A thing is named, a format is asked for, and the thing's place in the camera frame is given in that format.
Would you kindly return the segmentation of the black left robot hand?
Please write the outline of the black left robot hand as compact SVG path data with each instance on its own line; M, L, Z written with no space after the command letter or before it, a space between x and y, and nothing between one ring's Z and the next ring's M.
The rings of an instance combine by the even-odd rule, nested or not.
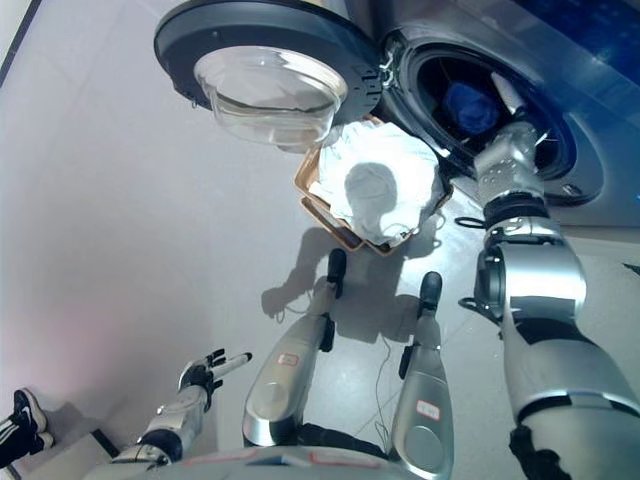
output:
M228 357L224 348L214 350L201 359L189 362L184 367L179 376L178 390L199 386L205 390L208 397L211 397L213 392L222 385L226 375L248 364L252 358L251 352Z

